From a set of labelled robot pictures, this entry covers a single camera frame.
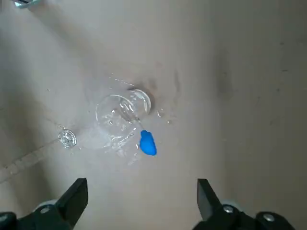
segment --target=water droplet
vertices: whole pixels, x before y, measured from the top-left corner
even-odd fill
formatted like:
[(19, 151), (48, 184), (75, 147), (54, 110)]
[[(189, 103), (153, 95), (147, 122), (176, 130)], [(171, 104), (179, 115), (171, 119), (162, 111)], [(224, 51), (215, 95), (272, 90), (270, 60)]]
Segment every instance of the water droplet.
[(159, 109), (157, 111), (157, 115), (158, 115), (158, 117), (163, 117), (165, 115), (164, 110), (163, 109)]

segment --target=scratch mark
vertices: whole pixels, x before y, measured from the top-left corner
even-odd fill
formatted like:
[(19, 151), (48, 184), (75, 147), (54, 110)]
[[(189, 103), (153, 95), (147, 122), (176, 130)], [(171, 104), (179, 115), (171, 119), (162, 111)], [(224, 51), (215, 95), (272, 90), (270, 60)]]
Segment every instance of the scratch mark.
[(175, 97), (174, 97), (174, 105), (177, 107), (178, 105), (178, 99), (181, 96), (181, 84), (179, 81), (179, 73), (178, 70), (176, 69), (174, 72), (174, 85), (175, 85)]

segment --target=transparent cup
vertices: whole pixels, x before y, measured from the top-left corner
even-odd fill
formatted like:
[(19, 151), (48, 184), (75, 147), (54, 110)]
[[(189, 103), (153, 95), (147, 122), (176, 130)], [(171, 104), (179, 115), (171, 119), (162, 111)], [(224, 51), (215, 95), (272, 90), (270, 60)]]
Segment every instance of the transparent cup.
[(105, 151), (119, 150), (134, 136), (141, 120), (151, 109), (149, 96), (142, 90), (133, 89), (114, 92), (104, 97), (95, 107), (94, 122), (73, 133), (63, 129), (59, 140), (66, 148), (79, 145), (83, 148)]

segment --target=metal part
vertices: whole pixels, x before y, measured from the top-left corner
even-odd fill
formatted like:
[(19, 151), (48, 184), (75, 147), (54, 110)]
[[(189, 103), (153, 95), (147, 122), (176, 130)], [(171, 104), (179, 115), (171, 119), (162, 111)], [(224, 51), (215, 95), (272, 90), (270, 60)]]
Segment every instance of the metal part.
[(224, 211), (227, 213), (233, 213), (234, 209), (231, 206), (224, 206)]
[(222, 205), (204, 179), (198, 180), (197, 204), (203, 221), (193, 230), (294, 230), (284, 217), (276, 213), (260, 212), (252, 218), (233, 205)]
[(13, 0), (15, 6), (19, 9), (28, 8), (34, 4), (39, 3), (41, 0)]
[(49, 211), (50, 211), (50, 209), (48, 207), (45, 207), (45, 208), (40, 210), (40, 213), (44, 214), (44, 213), (49, 212)]
[(273, 222), (275, 220), (274, 216), (272, 214), (266, 213), (263, 215), (263, 218), (265, 218), (268, 222)]
[(12, 212), (0, 213), (0, 230), (71, 230), (87, 203), (87, 180), (79, 178), (54, 205), (38, 207), (20, 219)]
[(8, 218), (7, 214), (4, 214), (3, 216), (0, 217), (0, 222), (5, 221)]

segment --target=blue object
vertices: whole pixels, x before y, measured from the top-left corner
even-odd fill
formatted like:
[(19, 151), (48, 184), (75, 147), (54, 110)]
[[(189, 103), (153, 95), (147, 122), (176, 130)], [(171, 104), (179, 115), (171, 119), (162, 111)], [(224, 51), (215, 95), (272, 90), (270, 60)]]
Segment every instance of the blue object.
[(143, 153), (149, 156), (155, 156), (157, 154), (157, 148), (154, 143), (154, 138), (150, 132), (143, 130), (141, 132), (140, 148)]

